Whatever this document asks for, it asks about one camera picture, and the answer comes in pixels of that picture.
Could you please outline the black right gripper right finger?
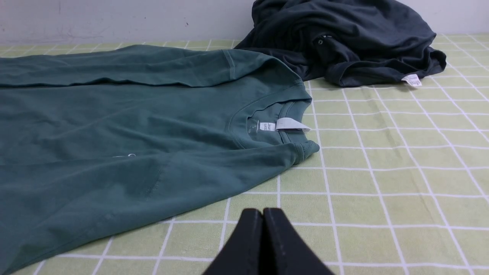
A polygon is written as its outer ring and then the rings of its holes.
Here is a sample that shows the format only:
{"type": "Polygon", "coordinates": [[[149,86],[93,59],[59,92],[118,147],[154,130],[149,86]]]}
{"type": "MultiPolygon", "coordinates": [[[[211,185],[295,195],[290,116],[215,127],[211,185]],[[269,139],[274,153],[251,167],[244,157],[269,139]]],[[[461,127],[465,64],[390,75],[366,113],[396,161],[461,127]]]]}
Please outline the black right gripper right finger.
{"type": "Polygon", "coordinates": [[[264,275],[333,275],[279,208],[265,208],[262,233],[264,275]]]}

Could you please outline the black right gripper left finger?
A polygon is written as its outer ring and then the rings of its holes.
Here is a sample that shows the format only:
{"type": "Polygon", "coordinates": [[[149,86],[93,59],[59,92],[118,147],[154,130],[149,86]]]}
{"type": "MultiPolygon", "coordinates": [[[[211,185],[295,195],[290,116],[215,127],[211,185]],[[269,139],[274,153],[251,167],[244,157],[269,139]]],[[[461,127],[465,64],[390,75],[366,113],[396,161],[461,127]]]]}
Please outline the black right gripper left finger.
{"type": "Polygon", "coordinates": [[[204,271],[205,275],[258,275],[263,216],[244,209],[226,244],[204,271]]]}

